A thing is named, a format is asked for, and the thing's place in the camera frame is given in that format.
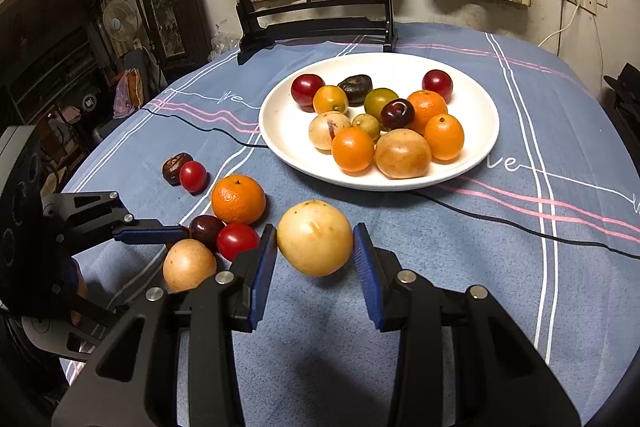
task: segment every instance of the robotic arm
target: robotic arm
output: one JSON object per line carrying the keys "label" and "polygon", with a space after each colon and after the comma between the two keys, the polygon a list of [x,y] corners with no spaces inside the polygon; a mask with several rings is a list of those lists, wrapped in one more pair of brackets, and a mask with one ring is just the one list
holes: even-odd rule
{"label": "robotic arm", "polygon": [[[176,427],[178,331],[190,328],[191,427],[244,426],[232,331],[262,319],[275,264],[276,230],[229,271],[190,292],[150,288],[131,307],[110,312],[76,295],[71,256],[108,239],[173,243],[184,227],[136,219],[116,192],[55,194],[41,201],[38,138],[14,127],[0,139],[0,299],[36,346],[86,365],[66,392],[52,427]],[[442,327],[456,359],[454,427],[577,427],[577,412],[509,315],[482,286],[465,293],[434,287],[395,254],[354,229],[354,258],[369,317],[401,331],[389,427],[442,425]],[[70,312],[103,325],[98,339]],[[71,349],[74,340],[95,346]]]}

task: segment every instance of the blue tablecloth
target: blue tablecloth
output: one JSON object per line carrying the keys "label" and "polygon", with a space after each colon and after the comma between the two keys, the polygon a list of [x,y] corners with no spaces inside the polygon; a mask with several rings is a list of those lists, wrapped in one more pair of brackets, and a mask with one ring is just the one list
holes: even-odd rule
{"label": "blue tablecloth", "polygon": [[[599,241],[640,255],[639,179],[612,124],[571,69],[526,42],[437,24],[398,25],[397,52],[433,58],[476,79],[494,99],[500,135],[480,166],[428,190],[472,212],[499,216],[559,237]],[[219,126],[260,141],[258,109],[297,69],[336,55],[380,51],[353,43],[288,42],[238,66],[236,53],[174,82],[148,108]],[[266,222],[319,198],[373,243],[435,285],[487,286],[511,314],[587,421],[616,386],[640,344],[640,262],[604,248],[546,241],[497,223],[461,216],[409,195],[335,187],[294,171],[270,150],[240,146],[219,133],[140,111],[82,165],[68,191],[117,190],[136,217],[184,223],[210,212],[209,192],[170,187],[164,161],[187,151],[212,184],[232,172],[256,178],[270,195]],[[161,283],[164,248],[111,241],[78,255],[90,297],[112,307]],[[249,427],[383,426],[393,386],[398,335],[367,318],[353,267],[310,279],[276,263],[263,322],[234,336]],[[184,372],[186,356],[183,352]],[[65,368],[69,378],[76,365]],[[186,381],[178,417],[186,417]]]}

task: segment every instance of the fan stand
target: fan stand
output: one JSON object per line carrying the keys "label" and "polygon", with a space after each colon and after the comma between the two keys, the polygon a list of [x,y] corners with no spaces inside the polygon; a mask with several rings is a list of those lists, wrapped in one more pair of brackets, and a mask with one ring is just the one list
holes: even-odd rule
{"label": "fan stand", "polygon": [[[384,20],[371,20],[367,17],[342,17],[307,19],[260,26],[258,19],[279,13],[295,12],[311,8],[331,6],[356,6],[382,4],[385,7]],[[242,39],[238,64],[246,63],[254,54],[273,46],[277,41],[296,38],[328,38],[344,35],[383,36],[383,51],[393,52],[396,40],[392,0],[306,0],[304,3],[256,10],[251,0],[239,0],[236,5],[242,27]]]}

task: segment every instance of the red cherry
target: red cherry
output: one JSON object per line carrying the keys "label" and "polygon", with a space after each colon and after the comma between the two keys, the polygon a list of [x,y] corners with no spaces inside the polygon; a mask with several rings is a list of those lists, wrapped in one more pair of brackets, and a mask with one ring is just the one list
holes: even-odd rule
{"label": "red cherry", "polygon": [[216,246],[226,260],[233,262],[236,255],[244,250],[251,250],[260,243],[260,236],[249,225],[231,223],[218,234]]}
{"label": "red cherry", "polygon": [[180,169],[180,185],[191,194],[201,192],[208,177],[207,169],[200,162],[187,162]]}
{"label": "red cherry", "polygon": [[449,103],[453,92],[453,80],[444,71],[431,70],[422,78],[422,89],[437,92]]}
{"label": "red cherry", "polygon": [[291,84],[291,96],[298,105],[312,107],[314,95],[322,86],[324,86],[324,80],[316,74],[301,74]]}

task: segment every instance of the white power cord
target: white power cord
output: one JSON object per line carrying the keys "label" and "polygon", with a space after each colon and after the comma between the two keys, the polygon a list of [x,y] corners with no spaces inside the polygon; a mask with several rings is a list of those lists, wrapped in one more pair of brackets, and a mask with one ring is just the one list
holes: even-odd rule
{"label": "white power cord", "polygon": [[542,42],[540,42],[540,44],[538,44],[538,47],[541,48],[542,44],[544,44],[545,42],[547,42],[551,37],[553,37],[554,35],[558,35],[558,33],[562,33],[564,31],[567,31],[569,29],[569,26],[571,26],[571,24],[574,22],[575,19],[575,15],[578,13],[578,10],[580,9],[580,5],[575,7],[575,11],[574,11],[574,15],[571,17],[571,20],[569,21],[568,25],[565,28],[562,28],[561,30],[558,30],[557,32],[553,32],[551,35],[549,35],[545,40],[543,40]]}

